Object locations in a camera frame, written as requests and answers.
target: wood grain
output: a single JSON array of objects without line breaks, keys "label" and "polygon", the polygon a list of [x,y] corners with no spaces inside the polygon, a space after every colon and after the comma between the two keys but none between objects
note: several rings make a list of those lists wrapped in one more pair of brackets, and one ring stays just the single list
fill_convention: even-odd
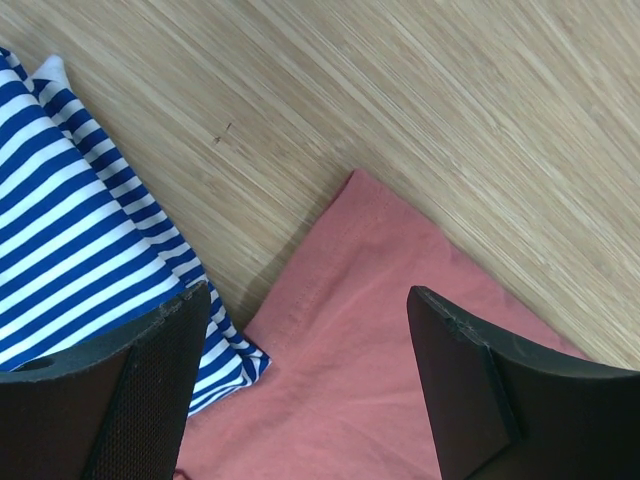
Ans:
[{"label": "wood grain", "polygon": [[361,166],[640,368],[637,2],[4,0],[0,42],[65,57],[240,324]]}]

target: blue stripe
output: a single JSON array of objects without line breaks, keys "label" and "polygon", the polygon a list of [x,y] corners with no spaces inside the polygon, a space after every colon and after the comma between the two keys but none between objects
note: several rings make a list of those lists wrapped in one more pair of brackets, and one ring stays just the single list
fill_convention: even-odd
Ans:
[{"label": "blue stripe", "polygon": [[[2,52],[5,57],[10,55],[9,52],[4,50],[0,50],[0,52]],[[3,65],[6,65],[8,68],[5,58],[0,59],[0,68]],[[21,78],[26,79],[26,74],[23,74],[24,70],[22,70],[21,66],[18,65],[13,70],[16,75],[22,75]],[[58,345],[60,341],[69,335],[73,335],[92,320],[105,313],[114,311],[115,308],[124,302],[136,298],[140,292],[149,291],[154,286],[168,279],[173,279],[176,282],[174,287],[167,286],[156,298],[142,302],[141,305],[134,305],[126,315],[122,315],[120,318],[114,319],[112,322],[104,325],[98,331],[94,332],[92,336],[106,332],[126,321],[147,313],[160,303],[169,300],[178,292],[182,291],[187,283],[191,283],[195,278],[203,277],[204,268],[198,262],[195,267],[191,267],[188,271],[182,273],[179,279],[173,276],[175,273],[172,275],[172,272],[183,270],[185,265],[193,262],[197,257],[195,252],[185,242],[183,236],[175,230],[173,223],[168,218],[163,218],[160,222],[150,227],[141,228],[148,219],[162,212],[160,206],[153,201],[148,190],[143,185],[129,188],[128,191],[117,198],[114,206],[133,206],[143,198],[145,202],[152,201],[150,205],[133,212],[130,217],[127,217],[123,210],[118,210],[110,215],[102,214],[100,218],[97,218],[95,215],[93,215],[93,217],[96,218],[90,217],[92,212],[96,212],[101,206],[113,202],[116,189],[119,191],[123,190],[126,182],[136,178],[134,170],[126,165],[117,148],[110,148],[92,162],[89,162],[90,169],[76,174],[72,178],[61,179],[62,181],[56,182],[59,183],[57,186],[55,186],[55,183],[52,183],[50,186],[42,187],[43,185],[47,185],[45,181],[48,178],[61,175],[61,170],[66,166],[73,165],[75,162],[80,162],[78,166],[88,166],[83,157],[87,157],[90,154],[95,157],[91,151],[96,145],[108,140],[108,136],[103,129],[95,124],[96,128],[85,135],[85,137],[75,145],[64,139],[63,130],[67,134],[76,133],[80,127],[86,125],[87,122],[93,119],[89,112],[82,107],[76,96],[63,85],[48,80],[35,80],[34,92],[36,99],[38,99],[38,96],[42,96],[41,94],[45,89],[51,94],[48,101],[45,101],[44,97],[41,98],[41,107],[38,107],[37,105],[29,105],[29,98],[34,97],[28,96],[28,90],[22,82],[17,82],[11,78],[5,80],[3,83],[3,85],[0,85],[0,102],[11,101],[13,98],[18,98],[19,95],[23,95],[24,107],[22,109],[18,108],[16,110],[17,113],[11,118],[0,118],[0,125],[2,125],[2,127],[0,127],[0,146],[6,144],[10,139],[15,138],[15,134],[22,128],[27,127],[27,129],[33,130],[33,134],[23,142],[23,145],[20,146],[10,159],[6,159],[6,161],[0,165],[0,189],[2,188],[2,184],[17,168],[21,166],[25,168],[23,172],[25,179],[21,181],[12,192],[7,193],[4,199],[0,199],[0,212],[6,212],[7,209],[18,205],[22,200],[28,199],[28,196],[35,188],[48,188],[48,191],[43,192],[44,198],[42,200],[39,200],[28,208],[25,206],[24,211],[20,212],[21,214],[18,218],[12,219],[11,222],[0,229],[0,242],[2,242],[2,239],[20,239],[19,242],[16,242],[16,244],[20,246],[12,252],[6,251],[7,248],[5,248],[3,252],[0,243],[0,257],[4,255],[4,261],[0,262],[0,268],[11,268],[12,265],[15,265],[30,252],[35,251],[42,244],[59,239],[60,234],[69,228],[73,228],[73,226],[83,226],[86,228],[86,232],[76,235],[66,242],[58,240],[60,244],[56,245],[55,252],[52,252],[51,255],[42,259],[26,271],[20,272],[15,278],[2,278],[2,270],[0,270],[0,280],[5,282],[0,288],[0,302],[2,302],[3,298],[19,291],[20,288],[29,285],[30,282],[39,278],[40,275],[45,273],[50,275],[50,277],[42,277],[41,281],[43,285],[35,289],[36,291],[34,291],[33,294],[29,294],[26,298],[21,298],[11,307],[6,305],[7,310],[0,315],[0,326],[6,325],[14,320],[20,321],[20,318],[27,314],[34,306],[48,299],[55,299],[53,302],[55,305],[49,308],[47,312],[33,321],[26,322],[23,328],[0,340],[0,351],[16,342],[29,338],[29,335],[33,335],[45,325],[52,322],[55,324],[58,319],[71,311],[74,306],[91,298],[98,292],[105,292],[110,285],[119,281],[124,282],[121,293],[110,296],[110,298],[105,299],[100,305],[93,307],[85,314],[72,318],[67,325],[60,324],[60,328],[55,333],[47,336],[37,345],[29,348],[28,351],[15,355],[9,361],[0,365],[0,368],[14,368],[42,354],[47,349]],[[75,113],[71,112],[71,109],[63,113],[63,110],[70,102],[75,102],[73,108]],[[43,122],[42,125],[38,127],[40,131],[35,131],[33,121],[37,118],[46,118],[46,116],[50,119],[55,119],[53,121],[58,122],[58,125],[55,128],[47,127],[46,123]],[[55,155],[53,158],[47,158],[47,156],[44,155],[44,148],[55,141],[68,142],[69,148],[65,152]],[[107,174],[106,169],[116,161],[119,161],[121,166],[124,165],[125,168],[122,168],[113,175]],[[80,204],[74,208],[68,208],[67,211],[64,212],[61,211],[58,214],[59,218],[52,219],[47,217],[56,205],[60,205],[69,195],[79,191],[84,186],[91,185],[92,182],[98,179],[98,176],[105,177],[104,186],[106,190],[90,197],[88,196],[89,198],[82,199]],[[125,222],[128,221],[128,218],[134,222],[137,229],[127,232],[128,227]],[[30,238],[26,238],[27,236],[24,233],[27,231],[26,229],[34,222],[39,221],[47,221],[51,224]],[[81,252],[83,247],[104,235],[108,235],[108,237],[105,238],[110,239],[110,244],[100,252],[93,253],[88,257],[86,255],[83,257],[79,256],[78,262],[75,265],[71,265],[68,271],[60,271],[58,275],[55,275],[56,266],[59,265],[60,262],[70,258],[73,253]],[[167,236],[168,238],[162,243],[151,244],[152,241],[155,241],[153,239],[158,236]],[[147,248],[139,254],[134,254],[133,250],[128,252],[128,248],[138,244],[144,238],[148,239],[150,247],[147,246]],[[162,264],[163,267],[155,274],[149,275],[147,278],[141,278],[145,276],[142,274],[145,265],[149,265],[154,259],[157,261],[158,256],[162,258],[163,254],[167,251],[184,246],[186,246],[186,249],[182,254],[167,258],[166,263]],[[112,261],[125,251],[127,251],[127,258],[124,258],[121,262],[122,264],[112,272],[103,275],[88,285],[78,282],[80,285],[78,285],[77,288],[74,285],[73,291],[65,294],[65,298],[59,298],[62,297],[60,294],[62,289],[81,279],[88,272],[99,268],[104,263]],[[215,292],[215,287],[211,283],[209,283],[209,291],[212,293]],[[222,319],[215,317],[218,324],[214,323],[213,316],[220,313],[222,308],[222,301],[219,298],[216,299],[211,306],[212,319],[209,325],[211,334],[206,339],[204,352],[210,352],[211,349],[217,345],[223,348],[218,358],[206,367],[200,369],[198,379],[206,380],[210,382],[210,385],[202,392],[194,395],[192,399],[193,405],[190,409],[191,412],[207,405],[214,399],[226,397],[239,388],[253,384],[270,363],[268,357],[253,345],[247,344],[248,346],[246,348],[239,348],[229,343],[240,344],[244,342],[244,339],[242,335],[233,328],[228,315],[225,314]],[[229,368],[232,364],[235,365],[232,371],[223,375],[222,370]]]}]

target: blue and white striped fabric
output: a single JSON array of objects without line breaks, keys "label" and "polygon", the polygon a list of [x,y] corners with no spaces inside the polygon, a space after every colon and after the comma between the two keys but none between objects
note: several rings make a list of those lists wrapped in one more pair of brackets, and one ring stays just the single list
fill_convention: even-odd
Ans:
[{"label": "blue and white striped fabric", "polygon": [[[103,333],[206,280],[202,264],[72,93],[59,57],[29,77],[0,49],[0,369]],[[268,357],[211,291],[190,414]]]}]

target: light wood surface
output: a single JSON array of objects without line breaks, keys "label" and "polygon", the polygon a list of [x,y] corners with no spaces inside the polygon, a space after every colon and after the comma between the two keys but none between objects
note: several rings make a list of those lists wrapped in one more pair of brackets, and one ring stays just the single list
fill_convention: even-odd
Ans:
[{"label": "light wood surface", "polygon": [[367,168],[541,317],[640,368],[640,7],[539,0],[3,0],[246,323]]}]

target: salmon pink cloth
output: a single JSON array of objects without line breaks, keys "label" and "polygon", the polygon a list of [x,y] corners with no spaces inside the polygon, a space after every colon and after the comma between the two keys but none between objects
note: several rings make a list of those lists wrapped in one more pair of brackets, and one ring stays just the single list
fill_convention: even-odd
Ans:
[{"label": "salmon pink cloth", "polygon": [[246,330],[273,366],[262,383],[189,419],[174,478],[439,479],[409,336],[412,285],[581,356],[432,222],[356,170]]}]

